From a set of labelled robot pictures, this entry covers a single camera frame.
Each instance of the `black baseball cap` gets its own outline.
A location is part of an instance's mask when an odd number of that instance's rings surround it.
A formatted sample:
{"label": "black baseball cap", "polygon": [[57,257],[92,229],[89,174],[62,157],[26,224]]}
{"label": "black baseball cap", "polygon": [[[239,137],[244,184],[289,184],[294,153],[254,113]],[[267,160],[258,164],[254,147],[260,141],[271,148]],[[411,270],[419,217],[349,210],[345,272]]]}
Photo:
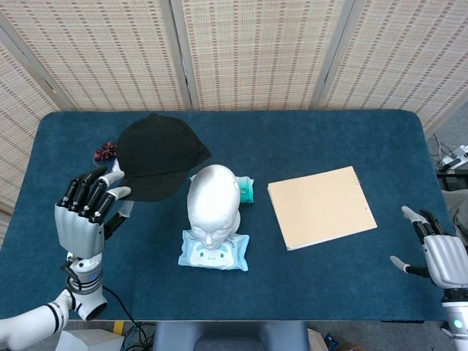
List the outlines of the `black baseball cap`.
{"label": "black baseball cap", "polygon": [[120,186],[126,200],[158,201],[171,196],[191,168],[211,157],[184,121],[151,114],[130,124],[118,137],[118,165],[125,172]]}

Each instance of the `beige folder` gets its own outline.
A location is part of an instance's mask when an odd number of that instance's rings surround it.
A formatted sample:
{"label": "beige folder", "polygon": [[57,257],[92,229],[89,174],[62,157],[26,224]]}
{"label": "beige folder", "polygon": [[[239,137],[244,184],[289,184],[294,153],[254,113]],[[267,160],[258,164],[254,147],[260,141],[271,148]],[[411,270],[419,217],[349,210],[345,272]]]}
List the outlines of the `beige folder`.
{"label": "beige folder", "polygon": [[352,167],[269,183],[288,250],[377,227]]}

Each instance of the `robotic arm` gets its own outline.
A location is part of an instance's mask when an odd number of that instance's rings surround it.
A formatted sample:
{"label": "robotic arm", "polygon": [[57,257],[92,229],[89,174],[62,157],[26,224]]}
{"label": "robotic arm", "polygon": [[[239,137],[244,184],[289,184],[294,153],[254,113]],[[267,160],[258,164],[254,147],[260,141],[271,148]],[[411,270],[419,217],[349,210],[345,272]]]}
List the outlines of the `robotic arm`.
{"label": "robotic arm", "polygon": [[421,215],[410,208],[401,208],[411,221],[423,246],[427,267],[415,267],[390,256],[393,264],[405,273],[431,278],[444,290],[442,306],[457,350],[468,351],[468,254],[460,238],[447,235],[437,219],[428,211]]}
{"label": "robotic arm", "polygon": [[[56,300],[0,320],[0,346],[22,350],[61,331],[68,323],[69,311],[83,320],[93,320],[104,311],[102,295],[102,252],[105,241],[130,217],[133,201],[124,201],[120,210],[104,223],[115,201],[130,194],[128,187],[107,190],[124,177],[116,171],[104,175],[107,168],[80,175],[69,184],[55,207],[58,240],[68,251],[61,268],[67,273],[67,287]],[[97,180],[90,193],[92,184]]]}

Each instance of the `blue table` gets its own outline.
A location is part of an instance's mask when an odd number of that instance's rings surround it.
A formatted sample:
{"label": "blue table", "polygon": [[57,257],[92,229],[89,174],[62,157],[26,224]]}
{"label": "blue table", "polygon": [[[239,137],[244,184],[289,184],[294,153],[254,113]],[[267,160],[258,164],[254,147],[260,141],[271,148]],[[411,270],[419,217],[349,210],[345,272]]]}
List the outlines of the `blue table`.
{"label": "blue table", "polygon": [[[107,242],[105,285],[136,320],[443,320],[442,292],[398,271],[423,254],[402,205],[427,208],[449,227],[416,115],[402,110],[163,112],[185,120],[212,163],[255,179],[255,204],[241,205],[249,271],[177,265],[189,228],[189,181],[169,199],[135,203]],[[69,180],[94,168],[92,155],[145,112],[62,112],[37,131],[28,171],[0,251],[0,317],[53,300],[64,287],[53,204]],[[352,165],[378,228],[288,252],[267,184]],[[102,319],[124,319],[112,296]]]}

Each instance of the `mannequin head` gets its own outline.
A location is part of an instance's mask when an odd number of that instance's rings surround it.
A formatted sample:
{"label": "mannequin head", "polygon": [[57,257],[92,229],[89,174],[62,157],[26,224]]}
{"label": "mannequin head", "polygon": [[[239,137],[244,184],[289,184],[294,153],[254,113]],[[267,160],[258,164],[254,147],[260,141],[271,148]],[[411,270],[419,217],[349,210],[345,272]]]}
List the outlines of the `mannequin head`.
{"label": "mannequin head", "polygon": [[239,228],[241,193],[229,168],[211,165],[193,179],[187,197],[187,211],[193,234],[207,249],[217,249]]}

